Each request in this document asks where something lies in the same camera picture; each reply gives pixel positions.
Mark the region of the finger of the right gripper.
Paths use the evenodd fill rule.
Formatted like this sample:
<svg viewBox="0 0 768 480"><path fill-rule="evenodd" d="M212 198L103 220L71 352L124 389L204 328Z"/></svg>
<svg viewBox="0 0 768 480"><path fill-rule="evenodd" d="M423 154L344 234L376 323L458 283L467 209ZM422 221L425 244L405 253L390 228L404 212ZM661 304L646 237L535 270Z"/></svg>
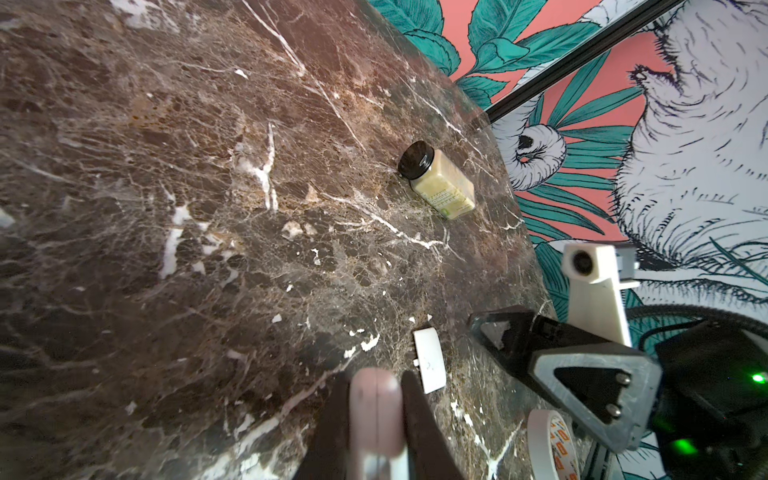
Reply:
<svg viewBox="0 0 768 480"><path fill-rule="evenodd" d="M468 325L471 336L494 361L524 384L534 384L528 369L536 351L606 342L602 337L519 305L473 313Z"/></svg>
<svg viewBox="0 0 768 480"><path fill-rule="evenodd" d="M662 368L622 344L538 350L528 373L555 403L614 453L641 443L659 393Z"/></svg>

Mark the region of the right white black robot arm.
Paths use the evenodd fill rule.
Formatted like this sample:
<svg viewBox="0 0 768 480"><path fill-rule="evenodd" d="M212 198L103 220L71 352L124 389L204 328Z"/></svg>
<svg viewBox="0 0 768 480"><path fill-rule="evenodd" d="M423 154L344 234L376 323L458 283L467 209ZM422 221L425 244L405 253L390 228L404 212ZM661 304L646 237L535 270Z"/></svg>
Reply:
<svg viewBox="0 0 768 480"><path fill-rule="evenodd" d="M509 375L592 437L590 479L657 439L671 479L767 475L767 327L689 305L636 306L654 327L626 346L522 307L482 312L472 336Z"/></svg>

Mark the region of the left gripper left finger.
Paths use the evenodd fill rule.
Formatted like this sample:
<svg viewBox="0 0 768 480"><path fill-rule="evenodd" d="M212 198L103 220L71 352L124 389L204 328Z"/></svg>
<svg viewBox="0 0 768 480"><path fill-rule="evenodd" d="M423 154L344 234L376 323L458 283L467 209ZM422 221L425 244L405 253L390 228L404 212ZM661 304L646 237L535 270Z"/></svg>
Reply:
<svg viewBox="0 0 768 480"><path fill-rule="evenodd" d="M325 402L307 452L293 476L294 480L346 478L350 383L346 372L334 376L331 394Z"/></svg>

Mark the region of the white battery cover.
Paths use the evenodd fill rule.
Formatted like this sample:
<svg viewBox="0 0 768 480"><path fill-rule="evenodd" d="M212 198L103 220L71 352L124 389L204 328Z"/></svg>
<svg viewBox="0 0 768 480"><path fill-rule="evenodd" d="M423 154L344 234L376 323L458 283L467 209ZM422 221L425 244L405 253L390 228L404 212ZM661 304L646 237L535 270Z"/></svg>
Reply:
<svg viewBox="0 0 768 480"><path fill-rule="evenodd" d="M437 330L434 327L416 330L413 337L424 393L444 388L447 372Z"/></svg>

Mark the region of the white red remote control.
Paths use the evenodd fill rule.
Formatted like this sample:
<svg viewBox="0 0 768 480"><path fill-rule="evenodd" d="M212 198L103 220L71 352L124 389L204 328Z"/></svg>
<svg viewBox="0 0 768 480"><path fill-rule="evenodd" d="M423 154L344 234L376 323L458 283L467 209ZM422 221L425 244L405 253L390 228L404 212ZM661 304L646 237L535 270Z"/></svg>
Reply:
<svg viewBox="0 0 768 480"><path fill-rule="evenodd" d="M349 393L349 479L408 479L403 392L390 371L364 368Z"/></svg>

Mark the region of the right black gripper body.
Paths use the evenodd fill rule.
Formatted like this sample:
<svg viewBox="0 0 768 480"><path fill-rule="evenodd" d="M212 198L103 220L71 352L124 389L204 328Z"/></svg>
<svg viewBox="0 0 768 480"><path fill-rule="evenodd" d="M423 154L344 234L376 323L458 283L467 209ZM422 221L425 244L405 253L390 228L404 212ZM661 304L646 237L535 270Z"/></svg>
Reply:
<svg viewBox="0 0 768 480"><path fill-rule="evenodd" d="M650 427L666 474L766 478L766 337L706 321L654 352L663 376Z"/></svg>

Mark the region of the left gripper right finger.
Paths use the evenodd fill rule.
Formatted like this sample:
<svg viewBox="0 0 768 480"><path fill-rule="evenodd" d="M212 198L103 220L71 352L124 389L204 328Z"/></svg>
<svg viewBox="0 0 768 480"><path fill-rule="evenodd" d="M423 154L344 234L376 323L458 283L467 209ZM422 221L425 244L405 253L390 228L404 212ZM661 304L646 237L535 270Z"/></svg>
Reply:
<svg viewBox="0 0 768 480"><path fill-rule="evenodd" d="M419 379L412 371L401 376L409 475L421 480L462 480L445 438L437 425Z"/></svg>

